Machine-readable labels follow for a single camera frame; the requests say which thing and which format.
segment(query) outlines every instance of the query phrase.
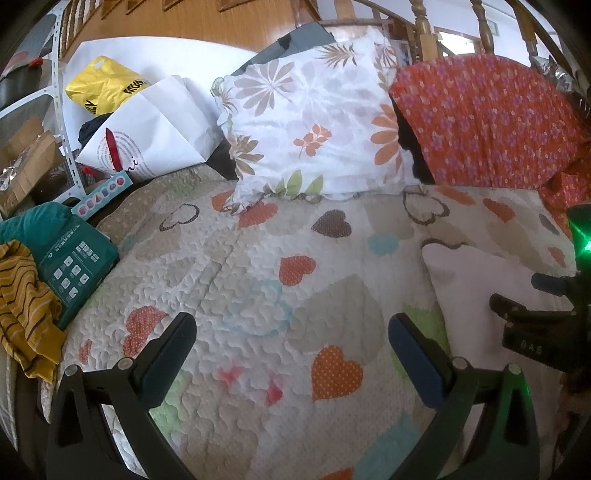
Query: floral pillow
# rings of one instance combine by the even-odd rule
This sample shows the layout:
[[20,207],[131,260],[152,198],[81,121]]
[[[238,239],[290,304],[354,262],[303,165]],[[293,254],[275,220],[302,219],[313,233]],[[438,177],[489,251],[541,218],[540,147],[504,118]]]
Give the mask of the floral pillow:
[[396,68],[389,41],[371,29],[218,79],[218,124],[239,177],[225,208],[263,194],[345,199],[417,184],[388,95]]

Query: pillow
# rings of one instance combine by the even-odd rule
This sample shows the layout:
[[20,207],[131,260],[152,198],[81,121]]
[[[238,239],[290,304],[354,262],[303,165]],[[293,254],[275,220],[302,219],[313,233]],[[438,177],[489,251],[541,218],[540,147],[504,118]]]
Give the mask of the pillow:
[[[516,363],[523,369],[540,437],[540,478],[546,478],[556,439],[553,424],[560,372],[501,345],[505,322],[490,309],[489,298],[499,293],[530,310],[571,310],[573,306],[564,297],[535,290],[531,286],[534,272],[529,268],[474,247],[427,244],[423,260],[445,318],[452,355],[466,358],[476,368],[502,370]],[[473,408],[466,421],[464,449],[470,445],[481,411]]]
[[371,29],[218,79],[218,124],[240,178],[225,208],[241,211],[263,194],[342,200],[419,183],[408,181],[398,148],[388,96],[396,68],[388,40]]
[[31,251],[38,265],[62,235],[70,218],[71,209],[59,203],[38,205],[21,216],[0,223],[0,245],[19,240]]

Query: yellow plastic bag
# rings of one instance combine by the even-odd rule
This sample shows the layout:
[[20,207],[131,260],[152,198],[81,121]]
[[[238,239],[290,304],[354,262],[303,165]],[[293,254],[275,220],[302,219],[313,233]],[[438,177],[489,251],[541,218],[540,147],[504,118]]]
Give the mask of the yellow plastic bag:
[[66,86],[66,95],[93,115],[112,113],[150,84],[139,73],[109,57],[91,61]]

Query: yellow striped cloth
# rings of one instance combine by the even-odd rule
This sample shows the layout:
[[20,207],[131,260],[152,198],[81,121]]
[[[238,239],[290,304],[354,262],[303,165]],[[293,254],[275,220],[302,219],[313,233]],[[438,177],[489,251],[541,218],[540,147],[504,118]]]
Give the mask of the yellow striped cloth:
[[66,334],[53,323],[61,301],[37,277],[31,252],[18,240],[0,245],[2,346],[29,378],[53,382]]

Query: screw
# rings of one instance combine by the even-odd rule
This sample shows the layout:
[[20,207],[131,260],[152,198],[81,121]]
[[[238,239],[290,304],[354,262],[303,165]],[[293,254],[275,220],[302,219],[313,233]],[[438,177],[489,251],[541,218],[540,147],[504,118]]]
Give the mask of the screw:
[[64,373],[66,374],[67,377],[71,377],[77,371],[78,371],[78,365],[68,365],[66,367],[66,371],[64,371]]
[[509,372],[513,375],[519,375],[521,373],[521,367],[517,364],[509,364]]
[[462,356],[454,357],[452,360],[452,365],[456,367],[458,370],[465,370],[468,368],[468,360],[466,360]]
[[119,370],[127,370],[131,368],[133,364],[134,361],[131,358],[125,357],[117,362],[117,368],[119,368]]

